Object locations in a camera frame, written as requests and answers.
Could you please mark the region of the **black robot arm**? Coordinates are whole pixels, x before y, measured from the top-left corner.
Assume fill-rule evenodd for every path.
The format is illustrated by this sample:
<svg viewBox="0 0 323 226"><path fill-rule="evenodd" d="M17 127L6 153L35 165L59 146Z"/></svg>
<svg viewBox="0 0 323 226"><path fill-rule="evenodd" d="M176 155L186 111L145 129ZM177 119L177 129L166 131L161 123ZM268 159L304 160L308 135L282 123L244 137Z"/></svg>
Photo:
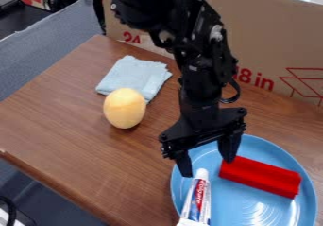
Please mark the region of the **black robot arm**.
<svg viewBox="0 0 323 226"><path fill-rule="evenodd" d="M121 24L146 32L153 45L173 54L181 72L180 116L158 141L162 156L174 160L184 177L192 177L189 150L216 142L221 159L230 163L245 130L246 109L220 106L240 98L221 96L225 86L240 85L233 80L238 60L220 15L205 0L111 0L109 9Z"/></svg>

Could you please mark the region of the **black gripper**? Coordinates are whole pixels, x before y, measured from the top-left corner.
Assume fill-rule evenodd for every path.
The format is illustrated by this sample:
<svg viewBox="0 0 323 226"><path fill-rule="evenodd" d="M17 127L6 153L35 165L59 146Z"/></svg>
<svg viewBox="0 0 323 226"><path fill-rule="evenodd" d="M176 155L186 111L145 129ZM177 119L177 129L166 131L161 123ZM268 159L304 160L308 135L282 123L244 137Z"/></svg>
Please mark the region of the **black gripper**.
<svg viewBox="0 0 323 226"><path fill-rule="evenodd" d="M245 108L220 108L218 104L228 104L240 98L240 85L234 80L228 84L236 90L229 98L216 97L202 100L193 97L185 86L178 90L180 116L174 124L158 135L161 154L164 158L174 160L182 177L192 178L192 161L188 150L209 142L218 143L218 153L225 163L232 163L238 151L246 115Z"/></svg>

